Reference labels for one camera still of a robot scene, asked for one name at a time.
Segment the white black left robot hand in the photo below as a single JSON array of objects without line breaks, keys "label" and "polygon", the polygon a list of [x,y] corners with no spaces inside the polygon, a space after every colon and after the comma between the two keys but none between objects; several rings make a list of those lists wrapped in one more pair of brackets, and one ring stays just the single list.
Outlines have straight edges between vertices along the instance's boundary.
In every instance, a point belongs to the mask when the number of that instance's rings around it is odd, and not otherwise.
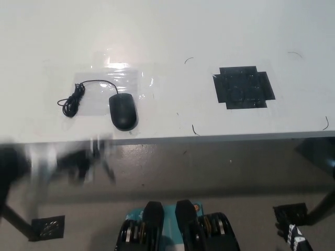
[{"label": "white black left robot hand", "polygon": [[98,165],[113,184],[116,182],[116,177],[108,163],[113,146],[111,135],[99,135],[76,144],[70,144],[57,153],[57,170],[68,171],[70,181],[82,184],[90,170]]}]

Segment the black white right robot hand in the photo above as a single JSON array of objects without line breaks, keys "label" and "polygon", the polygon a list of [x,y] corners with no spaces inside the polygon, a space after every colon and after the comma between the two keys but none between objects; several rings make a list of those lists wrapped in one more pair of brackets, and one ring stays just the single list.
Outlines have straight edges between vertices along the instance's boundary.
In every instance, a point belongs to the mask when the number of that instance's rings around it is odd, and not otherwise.
[{"label": "black white right robot hand", "polygon": [[313,251],[309,241],[296,225],[277,222],[277,234],[284,239],[292,251]]}]

